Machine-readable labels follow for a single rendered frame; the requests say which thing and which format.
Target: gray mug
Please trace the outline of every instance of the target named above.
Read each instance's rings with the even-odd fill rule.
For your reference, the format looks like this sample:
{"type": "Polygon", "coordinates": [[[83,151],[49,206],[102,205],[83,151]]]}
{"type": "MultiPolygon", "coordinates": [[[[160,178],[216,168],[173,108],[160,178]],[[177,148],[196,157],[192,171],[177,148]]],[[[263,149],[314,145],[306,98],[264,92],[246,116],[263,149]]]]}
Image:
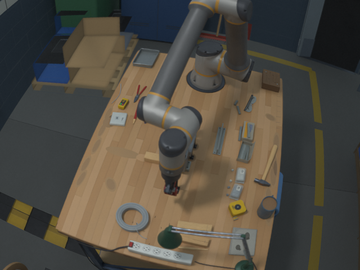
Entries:
{"type": "Polygon", "coordinates": [[[258,216],[262,219],[267,219],[271,217],[272,213],[274,213],[277,206],[277,200],[274,198],[274,196],[266,196],[259,208],[258,208],[258,216]]]}

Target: hammer head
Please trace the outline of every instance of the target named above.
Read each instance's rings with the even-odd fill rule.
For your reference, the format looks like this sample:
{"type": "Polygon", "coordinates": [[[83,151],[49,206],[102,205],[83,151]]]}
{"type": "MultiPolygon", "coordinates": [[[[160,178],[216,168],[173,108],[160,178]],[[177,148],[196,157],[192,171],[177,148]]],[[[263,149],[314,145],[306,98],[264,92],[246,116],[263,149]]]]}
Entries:
{"type": "Polygon", "coordinates": [[[265,180],[262,180],[262,179],[257,179],[255,178],[254,180],[255,183],[258,183],[262,186],[265,186],[265,187],[269,187],[270,186],[270,183],[266,182],[265,180]]]}

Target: blue cabinet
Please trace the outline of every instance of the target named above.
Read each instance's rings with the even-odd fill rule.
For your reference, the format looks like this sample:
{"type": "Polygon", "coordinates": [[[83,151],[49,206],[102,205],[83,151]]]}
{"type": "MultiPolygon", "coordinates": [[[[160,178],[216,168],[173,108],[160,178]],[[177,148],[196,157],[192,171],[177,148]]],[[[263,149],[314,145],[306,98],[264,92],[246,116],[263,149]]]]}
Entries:
{"type": "Polygon", "coordinates": [[[191,0],[159,0],[157,39],[174,42],[189,12],[191,0]]]}
{"type": "Polygon", "coordinates": [[[122,0],[121,14],[131,16],[126,32],[141,39],[174,42],[191,0],[122,0]]]}

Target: green desk lamp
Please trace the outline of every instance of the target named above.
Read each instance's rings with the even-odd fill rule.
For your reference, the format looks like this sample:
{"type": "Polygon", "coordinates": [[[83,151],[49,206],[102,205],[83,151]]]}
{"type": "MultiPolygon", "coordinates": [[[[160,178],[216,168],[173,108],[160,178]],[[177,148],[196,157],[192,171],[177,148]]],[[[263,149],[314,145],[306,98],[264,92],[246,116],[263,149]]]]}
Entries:
{"type": "Polygon", "coordinates": [[[242,240],[242,244],[244,245],[246,260],[242,260],[238,262],[235,266],[235,270],[254,270],[253,260],[250,256],[248,243],[246,242],[246,240],[250,238],[249,233],[241,235],[239,233],[208,232],[208,231],[199,231],[197,229],[177,228],[170,225],[165,230],[159,233],[159,235],[157,236],[157,241],[159,245],[165,249],[176,249],[181,245],[182,242],[182,236],[180,233],[184,235],[197,235],[197,236],[242,240]]]}

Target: concrete floor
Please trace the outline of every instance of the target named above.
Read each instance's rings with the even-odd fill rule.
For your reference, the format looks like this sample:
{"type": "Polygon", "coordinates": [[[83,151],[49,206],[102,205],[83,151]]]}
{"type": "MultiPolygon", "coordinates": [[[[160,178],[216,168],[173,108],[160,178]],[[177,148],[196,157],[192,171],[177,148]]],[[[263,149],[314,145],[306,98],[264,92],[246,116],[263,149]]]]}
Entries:
{"type": "MultiPolygon", "coordinates": [[[[170,46],[140,40],[134,51],[153,48],[166,53],[170,46]]],[[[353,151],[360,142],[360,76],[257,42],[249,41],[248,50],[312,68],[317,76],[322,114],[322,124],[315,123],[308,72],[251,57],[255,71],[273,70],[283,79],[284,180],[266,269],[308,269],[314,215],[323,216],[318,269],[358,269],[353,151]],[[314,206],[315,129],[323,131],[323,207],[314,206]]],[[[0,132],[0,192],[58,217],[108,101],[99,91],[79,89],[64,94],[54,87],[33,91],[30,86],[0,132]]],[[[11,262],[22,262],[29,270],[96,269],[84,256],[3,220],[0,236],[0,269],[11,262]]]]}

